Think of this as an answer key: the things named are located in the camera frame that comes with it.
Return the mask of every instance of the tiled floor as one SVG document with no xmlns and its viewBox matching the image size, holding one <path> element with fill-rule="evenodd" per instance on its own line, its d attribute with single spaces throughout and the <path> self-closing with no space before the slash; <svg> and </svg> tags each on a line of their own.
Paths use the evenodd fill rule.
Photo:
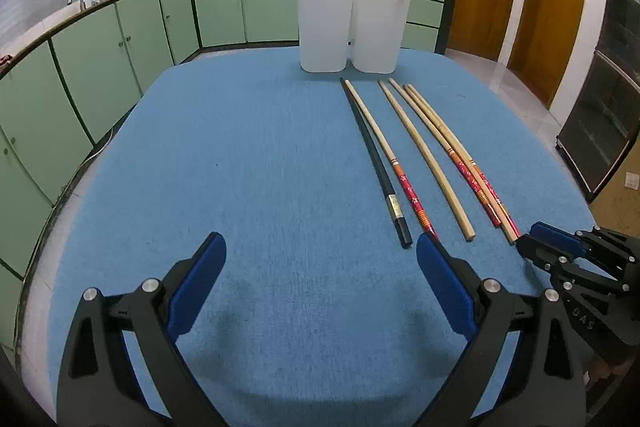
<svg viewBox="0 0 640 427">
<path fill-rule="evenodd" d="M 237 53 L 239 50 L 202 54 L 198 58 Z M 560 124 L 551 116 L 540 101 L 503 65 L 485 58 L 467 55 L 453 50 L 447 57 L 476 76 L 489 87 L 520 119 L 540 138 L 549 154 L 556 159 L 572 183 L 574 179 L 556 152 L 556 135 Z M 51 291 L 58 270 L 60 256 L 71 230 L 74 217 L 86 188 L 94 177 L 98 158 L 86 172 L 67 201 L 47 241 L 36 274 L 31 285 L 22 330 L 22 379 L 31 394 L 50 414 L 55 407 L 49 385 L 47 368 L 47 324 Z"/>
</svg>

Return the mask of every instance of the white plastic container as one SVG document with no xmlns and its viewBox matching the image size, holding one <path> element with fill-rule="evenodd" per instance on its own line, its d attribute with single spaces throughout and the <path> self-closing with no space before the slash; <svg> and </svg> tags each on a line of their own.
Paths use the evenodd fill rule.
<svg viewBox="0 0 640 427">
<path fill-rule="evenodd" d="M 347 65 L 351 0 L 298 0 L 300 65 L 310 73 L 334 73 Z"/>
<path fill-rule="evenodd" d="M 393 73 L 411 0 L 353 0 L 351 62 L 364 73 Z"/>
</svg>

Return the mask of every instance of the blue felt tablecloth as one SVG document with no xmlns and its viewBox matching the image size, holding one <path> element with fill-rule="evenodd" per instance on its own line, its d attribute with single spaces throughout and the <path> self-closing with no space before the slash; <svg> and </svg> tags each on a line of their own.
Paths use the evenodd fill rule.
<svg viewBox="0 0 640 427">
<path fill-rule="evenodd" d="M 414 248 L 399 246 L 340 76 L 354 82 L 450 254 L 513 292 L 537 294 L 548 285 L 494 229 L 401 102 L 476 229 L 478 237 L 465 242 L 377 75 L 305 73 L 297 48 L 205 58 L 165 71 L 100 159 L 53 291 L 54 387 L 84 288 L 132 291 L 147 277 L 163 277 L 216 231 L 226 239 L 226 266 L 177 344 L 230 425 L 414 422 L 465 340 L 451 331 Z M 402 50 L 393 76 L 429 100 L 521 230 L 538 220 L 570 231 L 593 225 L 542 143 L 471 74 L 448 58 Z M 416 241 L 418 221 L 393 182 Z M 164 411 L 132 339 L 143 390 Z M 507 358 L 508 349 L 479 410 L 495 400 Z"/>
</svg>

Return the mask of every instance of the black chopstick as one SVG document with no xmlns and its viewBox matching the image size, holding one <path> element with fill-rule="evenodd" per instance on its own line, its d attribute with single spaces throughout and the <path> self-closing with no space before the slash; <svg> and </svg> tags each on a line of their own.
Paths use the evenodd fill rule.
<svg viewBox="0 0 640 427">
<path fill-rule="evenodd" d="M 376 170 L 376 175 L 380 182 L 380 188 L 382 188 L 382 193 L 385 195 L 386 205 L 388 206 L 391 219 L 396 227 L 396 232 L 398 232 L 400 245 L 402 245 L 403 248 L 409 248 L 413 243 L 413 239 L 411 238 L 411 232 L 409 232 L 406 220 L 402 215 L 402 210 L 400 209 L 400 203 L 396 197 L 394 186 L 391 184 L 391 179 L 389 179 L 389 175 L 386 173 L 385 165 L 382 163 L 378 149 L 376 149 L 376 145 L 373 143 L 369 128 L 362 117 L 360 108 L 349 89 L 347 89 L 342 77 L 340 78 L 340 84 L 342 85 L 342 89 L 344 89 L 344 93 L 347 95 L 347 100 L 349 100 L 349 105 L 351 106 L 351 112 L 356 119 L 364 144 L 367 146 L 367 151 L 369 152 L 371 163 L 373 163 L 373 168 Z"/>
</svg>

